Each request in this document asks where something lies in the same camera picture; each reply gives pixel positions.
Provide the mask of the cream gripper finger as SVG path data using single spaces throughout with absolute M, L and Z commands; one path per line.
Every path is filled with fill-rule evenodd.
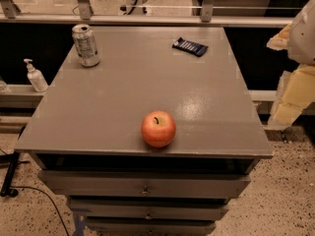
M 284 130 L 315 101 L 315 66 L 300 64 L 280 77 L 276 100 L 268 120 L 270 130 Z
M 290 25 L 285 26 L 267 42 L 267 47 L 276 51 L 287 50 Z

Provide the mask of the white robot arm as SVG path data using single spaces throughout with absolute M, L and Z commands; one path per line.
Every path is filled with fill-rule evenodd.
M 288 58 L 298 63 L 293 72 L 283 72 L 268 120 L 270 130 L 284 130 L 315 101 L 315 0 L 309 0 L 267 47 L 286 50 Z

